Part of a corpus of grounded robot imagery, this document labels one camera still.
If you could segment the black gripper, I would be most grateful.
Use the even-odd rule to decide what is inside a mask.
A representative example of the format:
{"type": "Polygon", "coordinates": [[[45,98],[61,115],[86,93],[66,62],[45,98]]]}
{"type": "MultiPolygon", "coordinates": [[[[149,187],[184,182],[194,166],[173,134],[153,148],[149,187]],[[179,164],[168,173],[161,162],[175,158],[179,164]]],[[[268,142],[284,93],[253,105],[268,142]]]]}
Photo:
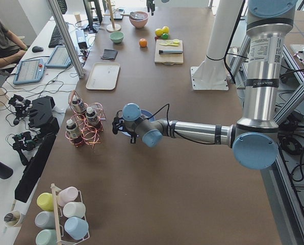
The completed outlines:
{"type": "Polygon", "coordinates": [[[155,12],[155,3],[154,3],[154,0],[146,0],[146,7],[147,7],[147,11],[151,15],[154,15],[154,12],[155,12]]]}
{"type": "Polygon", "coordinates": [[[116,112],[116,115],[112,122],[112,132],[114,135],[117,135],[118,132],[126,132],[130,135],[130,143],[136,143],[137,134],[134,131],[130,131],[124,123],[124,119],[119,116],[119,112],[116,112]]]}

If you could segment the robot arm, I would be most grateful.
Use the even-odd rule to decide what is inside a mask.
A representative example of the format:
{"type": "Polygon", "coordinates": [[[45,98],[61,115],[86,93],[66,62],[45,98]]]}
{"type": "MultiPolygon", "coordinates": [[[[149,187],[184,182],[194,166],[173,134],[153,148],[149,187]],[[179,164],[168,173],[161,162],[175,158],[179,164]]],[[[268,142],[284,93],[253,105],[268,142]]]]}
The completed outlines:
{"type": "Polygon", "coordinates": [[[134,103],[116,113],[114,134],[126,132],[149,147],[163,136],[200,144],[226,144],[236,160],[250,169],[271,166],[278,155],[278,124],[274,121],[285,36],[292,30],[296,1],[221,1],[216,12],[206,57],[191,67],[195,90],[226,90],[226,56],[243,8],[250,38],[242,117],[231,126],[198,124],[169,119],[153,120],[134,103]]]}

